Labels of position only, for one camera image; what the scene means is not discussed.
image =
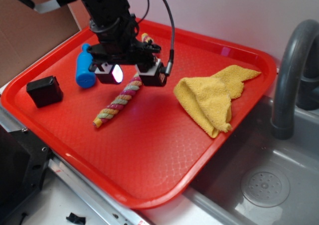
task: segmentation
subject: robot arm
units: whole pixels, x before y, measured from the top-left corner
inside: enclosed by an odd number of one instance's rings
[[[34,4],[31,0],[19,1],[39,13],[44,13],[76,0],[50,0],[42,4]],[[136,39],[139,25],[135,16],[129,12],[130,5],[127,0],[82,0],[82,2],[91,17],[90,29],[99,40],[99,44],[87,49],[93,57],[90,70],[95,71],[99,80],[102,83],[112,83],[108,79],[110,70],[116,65],[125,64],[136,65],[144,85],[165,86],[173,64],[173,42],[168,65],[164,67],[154,55],[160,53],[161,47],[152,42],[140,42]]]

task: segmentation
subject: sink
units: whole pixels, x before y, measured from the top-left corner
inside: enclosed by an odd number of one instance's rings
[[[317,224],[319,116],[296,108],[295,133],[271,135],[263,97],[191,183],[245,225]]]

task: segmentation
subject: yellow towel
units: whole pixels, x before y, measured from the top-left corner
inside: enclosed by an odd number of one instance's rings
[[[211,77],[183,78],[174,94],[191,118],[212,138],[231,130],[231,99],[241,96],[242,81],[260,72],[230,65]]]

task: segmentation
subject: black bracket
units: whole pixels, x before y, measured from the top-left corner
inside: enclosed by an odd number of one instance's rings
[[[7,132],[0,126],[0,224],[41,190],[51,155],[30,130]]]

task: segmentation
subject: rope toy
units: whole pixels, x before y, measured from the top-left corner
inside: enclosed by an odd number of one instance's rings
[[[94,119],[93,125],[96,128],[99,128],[102,124],[112,119],[114,115],[118,114],[129,100],[131,100],[131,98],[136,94],[136,91],[140,89],[140,86],[142,86],[142,81],[139,74],[136,73],[120,95],[117,96],[110,105],[100,111]]]

